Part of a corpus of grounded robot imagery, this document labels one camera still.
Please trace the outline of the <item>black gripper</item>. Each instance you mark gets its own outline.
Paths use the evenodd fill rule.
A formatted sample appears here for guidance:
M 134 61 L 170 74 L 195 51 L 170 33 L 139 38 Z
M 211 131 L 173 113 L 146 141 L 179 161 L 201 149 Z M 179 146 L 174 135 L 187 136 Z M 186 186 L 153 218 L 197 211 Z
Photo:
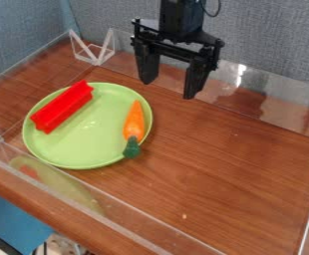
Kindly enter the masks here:
M 203 18 L 135 18 L 131 37 L 139 78 L 147 85 L 158 76 L 159 58 L 190 63 L 185 73 L 183 98 L 190 100 L 203 89 L 210 71 L 217 69 L 225 42 L 203 31 Z

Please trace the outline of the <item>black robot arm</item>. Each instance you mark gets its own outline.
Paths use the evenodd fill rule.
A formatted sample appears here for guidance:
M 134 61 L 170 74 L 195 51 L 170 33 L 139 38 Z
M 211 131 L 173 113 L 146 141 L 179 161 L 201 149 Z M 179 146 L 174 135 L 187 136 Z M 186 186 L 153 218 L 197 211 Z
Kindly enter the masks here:
M 211 71 L 218 68 L 225 42 L 202 30 L 206 0 L 161 0 L 159 19 L 135 18 L 131 45 L 135 50 L 139 78 L 147 85 L 158 77 L 159 57 L 189 63 L 185 72 L 183 98 L 202 91 Z

